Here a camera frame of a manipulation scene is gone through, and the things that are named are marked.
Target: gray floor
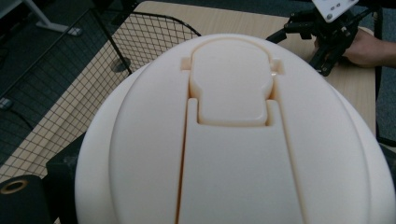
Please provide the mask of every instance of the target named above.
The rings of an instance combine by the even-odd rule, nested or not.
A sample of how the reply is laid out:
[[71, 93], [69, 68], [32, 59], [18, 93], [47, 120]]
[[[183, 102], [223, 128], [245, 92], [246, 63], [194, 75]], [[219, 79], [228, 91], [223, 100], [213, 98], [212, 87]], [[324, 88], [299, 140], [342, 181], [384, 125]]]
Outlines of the gray floor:
[[[278, 16], [289, 16], [296, 10], [308, 9], [310, 3], [289, 0], [228, 0], [228, 1], [198, 1], [198, 0], [164, 0], [187, 5], [203, 7], [218, 7], [231, 10], [264, 13]], [[43, 9], [52, 22], [71, 24], [86, 9], [92, 7], [90, 0], [55, 0]], [[112, 7], [120, 8], [119, 0]], [[396, 41], [394, 27], [396, 27], [396, 9], [385, 9], [384, 39]], [[27, 22], [17, 26], [8, 40], [0, 47], [9, 49], [3, 68], [0, 69], [0, 92], [5, 91], [32, 64], [60, 34], [43, 30], [35, 26], [36, 18], [31, 16]], [[364, 26], [371, 27], [370, 19], [366, 19]], [[396, 70], [385, 68], [381, 82], [381, 89], [376, 105], [376, 118], [382, 136], [396, 140]]]

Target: brass grommet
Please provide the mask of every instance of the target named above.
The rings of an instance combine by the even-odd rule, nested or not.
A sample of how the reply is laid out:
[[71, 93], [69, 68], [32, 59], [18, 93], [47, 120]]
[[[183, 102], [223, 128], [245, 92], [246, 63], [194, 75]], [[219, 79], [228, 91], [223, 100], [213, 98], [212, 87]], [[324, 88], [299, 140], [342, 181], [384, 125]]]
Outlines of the brass grommet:
[[29, 183], [29, 181], [27, 181], [25, 179], [15, 180], [15, 181], [9, 182], [8, 184], [6, 184], [5, 186], [3, 186], [1, 188], [0, 193], [2, 193], [2, 194], [12, 194], [12, 193], [18, 192], [21, 189], [26, 188], [27, 183]]

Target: cream plastic object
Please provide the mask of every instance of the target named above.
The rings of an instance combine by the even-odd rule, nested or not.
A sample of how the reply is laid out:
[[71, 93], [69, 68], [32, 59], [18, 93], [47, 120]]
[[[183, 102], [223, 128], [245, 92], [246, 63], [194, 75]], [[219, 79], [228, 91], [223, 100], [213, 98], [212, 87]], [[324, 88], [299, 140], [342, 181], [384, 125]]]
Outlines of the cream plastic object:
[[128, 77], [76, 176], [82, 224], [394, 223], [394, 198], [352, 106], [297, 56], [244, 35], [195, 38]]

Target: wire grid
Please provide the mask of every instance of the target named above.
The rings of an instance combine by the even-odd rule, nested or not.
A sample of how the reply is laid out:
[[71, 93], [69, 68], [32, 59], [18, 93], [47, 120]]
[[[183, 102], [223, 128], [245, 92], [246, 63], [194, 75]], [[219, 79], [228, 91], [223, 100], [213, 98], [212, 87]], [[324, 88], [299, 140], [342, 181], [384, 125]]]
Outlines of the wire grid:
[[199, 35], [176, 19], [117, 11], [89, 10], [72, 27], [82, 35], [63, 34], [0, 96], [0, 182], [45, 176], [47, 161], [87, 131], [130, 73]]

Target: table surface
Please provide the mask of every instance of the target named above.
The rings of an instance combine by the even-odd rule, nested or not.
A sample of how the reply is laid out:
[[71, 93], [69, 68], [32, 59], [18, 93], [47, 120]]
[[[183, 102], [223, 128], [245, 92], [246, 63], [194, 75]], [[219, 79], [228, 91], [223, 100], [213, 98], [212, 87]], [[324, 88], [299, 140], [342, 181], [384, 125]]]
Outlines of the table surface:
[[[177, 18], [189, 24], [201, 35], [243, 34], [265, 39], [288, 21], [288, 18], [284, 17], [150, 1], [141, 3], [135, 11]], [[299, 35], [288, 35], [279, 45], [309, 61], [313, 55], [314, 39], [302, 40]], [[374, 68], [340, 64], [325, 78], [348, 99], [375, 133]]]

